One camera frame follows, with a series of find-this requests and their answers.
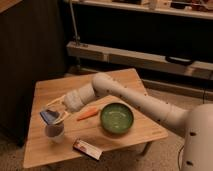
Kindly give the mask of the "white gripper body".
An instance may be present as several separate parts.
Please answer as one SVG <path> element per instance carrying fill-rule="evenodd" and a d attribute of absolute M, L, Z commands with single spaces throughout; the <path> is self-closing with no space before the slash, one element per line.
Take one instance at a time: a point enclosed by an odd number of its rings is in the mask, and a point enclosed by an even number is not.
<path fill-rule="evenodd" d="M 86 105 L 83 96 L 83 89 L 79 88 L 66 93 L 63 104 L 70 112 L 78 112 L 81 110 Z"/>

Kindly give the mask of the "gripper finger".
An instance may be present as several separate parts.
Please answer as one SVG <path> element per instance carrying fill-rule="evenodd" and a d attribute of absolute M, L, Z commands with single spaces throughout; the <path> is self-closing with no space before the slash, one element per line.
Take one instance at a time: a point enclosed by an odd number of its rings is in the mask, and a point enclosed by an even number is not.
<path fill-rule="evenodd" d="M 53 124 L 58 124 L 58 123 L 64 121 L 64 120 L 65 120 L 67 117 L 69 117 L 69 116 L 70 116 L 70 113 L 67 112 L 67 111 L 65 111 L 62 115 L 60 115 L 60 116 L 53 122 Z"/>
<path fill-rule="evenodd" d="M 51 102 L 49 102 L 48 104 L 46 104 L 46 106 L 51 106 L 52 104 L 55 104 L 55 103 L 62 103 L 64 97 L 65 97 L 65 95 L 62 95 L 61 97 L 58 97 L 58 98 L 52 100 Z"/>

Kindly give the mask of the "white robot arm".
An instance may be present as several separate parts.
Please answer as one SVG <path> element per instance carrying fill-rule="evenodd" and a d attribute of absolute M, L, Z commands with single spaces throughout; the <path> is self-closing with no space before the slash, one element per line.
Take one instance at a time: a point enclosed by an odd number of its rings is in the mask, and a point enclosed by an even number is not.
<path fill-rule="evenodd" d="M 85 86 L 47 104 L 65 106 L 63 115 L 52 123 L 59 123 L 87 104 L 108 95 L 120 98 L 185 139 L 181 171 L 213 171 L 213 104 L 201 104 L 185 110 L 128 88 L 106 73 L 97 73 Z"/>

